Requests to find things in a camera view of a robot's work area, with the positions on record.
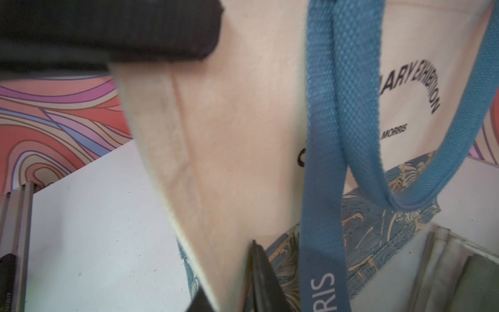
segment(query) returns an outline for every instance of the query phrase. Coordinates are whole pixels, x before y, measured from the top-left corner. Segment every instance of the white table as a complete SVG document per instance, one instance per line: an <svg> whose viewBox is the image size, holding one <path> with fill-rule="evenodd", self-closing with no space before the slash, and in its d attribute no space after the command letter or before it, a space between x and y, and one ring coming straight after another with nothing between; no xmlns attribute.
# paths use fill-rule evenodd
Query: white table
<svg viewBox="0 0 499 312"><path fill-rule="evenodd" d="M499 254L499 169L467 159L434 222ZM402 312L428 229L352 301ZM26 312L183 312L189 292L175 234L132 141L34 195Z"/></svg>
<svg viewBox="0 0 499 312"><path fill-rule="evenodd" d="M26 312L183 312L175 234L134 142L33 197Z"/></svg>

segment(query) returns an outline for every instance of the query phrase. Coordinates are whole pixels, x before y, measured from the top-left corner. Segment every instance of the tote bag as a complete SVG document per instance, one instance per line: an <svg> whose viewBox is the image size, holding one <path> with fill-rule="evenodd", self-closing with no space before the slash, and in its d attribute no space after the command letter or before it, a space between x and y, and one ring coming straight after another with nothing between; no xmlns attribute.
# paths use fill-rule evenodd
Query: tote bag
<svg viewBox="0 0 499 312"><path fill-rule="evenodd" d="M226 0L223 5L219 45L205 61L115 64L112 71L143 160L208 298L217 310L239 311L247 287L250 242L256 239L269 246L299 222L303 189L304 207L320 197L314 205L321 209L331 205L334 211L341 193L356 188L359 181L375 201L397 205L383 195L386 185L375 183L381 170L379 156L372 153L372 146L367 150L363 146L380 142L384 170L438 149L479 54L493 3ZM355 23L343 20L352 16L357 16ZM314 35L322 38L311 41ZM350 37L360 40L349 42ZM494 80L494 69L484 76ZM489 80L482 81L486 89ZM478 93L488 96L484 89ZM483 102L490 104L492 97L480 98L476 114L469 115L470 124L461 118L452 129L470 128L471 136L476 136L478 128L473 127L487 110ZM329 106L317 106L317 99ZM366 106L350 106L355 100ZM373 108L373 101L378 107ZM333 103L339 111L344 108L341 114L348 118L329 121L335 117ZM314 120L322 120L322 133L335 133L334 127L345 122L357 123L363 130L340 132L333 142L326 135L320 140L326 145L317 145L313 142L318 136L311 131L317 125ZM341 146L342 141L352 140L365 144ZM347 174L343 187L328 185L330 180L323 177L344 160L333 157L329 166L319 166L307 150L304 183L304 169L296 159L303 156L305 141L307 149L315 144L314 157L322 155L325 160L331 160L328 148L341 146L336 156L346 155L352 168L361 168L354 171L357 182ZM435 157L441 164L454 155L437 152ZM448 180L452 176L448 172L443 170L438 181ZM359 179L362 175L371 179ZM310 193L310 188L321 192ZM436 195L425 191L428 200ZM406 201L407 209L422 204ZM322 233L328 234L318 240L314 235L321 232L313 229L318 218L310 213L303 216L300 257L309 255L310 263L299 264L302 311L348 310L344 253L339 248L341 224L320 223ZM305 252L304 224L309 228ZM332 254L322 257L315 251Z"/></svg>

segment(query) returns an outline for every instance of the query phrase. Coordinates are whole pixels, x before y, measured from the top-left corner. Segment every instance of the blue bag handle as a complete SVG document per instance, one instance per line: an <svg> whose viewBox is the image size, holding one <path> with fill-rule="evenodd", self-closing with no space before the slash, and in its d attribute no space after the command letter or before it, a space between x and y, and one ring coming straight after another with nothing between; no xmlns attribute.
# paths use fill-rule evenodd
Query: blue bag handle
<svg viewBox="0 0 499 312"><path fill-rule="evenodd" d="M347 165L386 209L430 205L474 142L499 86L499 5L494 5L461 102L425 172L393 194L379 143L383 0L311 0L307 21L308 135L298 255L302 312L350 311L341 224Z"/></svg>

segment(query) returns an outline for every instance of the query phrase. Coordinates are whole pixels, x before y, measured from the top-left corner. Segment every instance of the colorful wavy pattern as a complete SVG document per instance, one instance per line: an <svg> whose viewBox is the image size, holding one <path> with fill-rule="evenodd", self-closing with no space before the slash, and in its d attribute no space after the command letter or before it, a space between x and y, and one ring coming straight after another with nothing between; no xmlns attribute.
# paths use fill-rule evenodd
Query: colorful wavy pattern
<svg viewBox="0 0 499 312"><path fill-rule="evenodd" d="M469 155L499 165L499 90Z"/></svg>
<svg viewBox="0 0 499 312"><path fill-rule="evenodd" d="M110 77L0 82L0 194L45 187L131 139Z"/></svg>

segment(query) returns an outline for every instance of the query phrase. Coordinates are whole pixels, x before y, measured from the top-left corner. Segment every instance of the black object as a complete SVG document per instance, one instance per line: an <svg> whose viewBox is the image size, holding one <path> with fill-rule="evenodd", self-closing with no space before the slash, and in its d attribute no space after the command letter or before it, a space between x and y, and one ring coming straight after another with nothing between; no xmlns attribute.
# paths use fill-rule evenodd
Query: black object
<svg viewBox="0 0 499 312"><path fill-rule="evenodd" d="M253 241L250 258L253 270L254 312L291 312L263 247ZM187 312L213 312L202 288Z"/></svg>
<svg viewBox="0 0 499 312"><path fill-rule="evenodd" d="M219 0L0 0L5 75L106 72L109 62L200 60L218 43Z"/></svg>
<svg viewBox="0 0 499 312"><path fill-rule="evenodd" d="M7 254L0 258L0 311L10 312L12 308L15 261L14 254Z"/></svg>

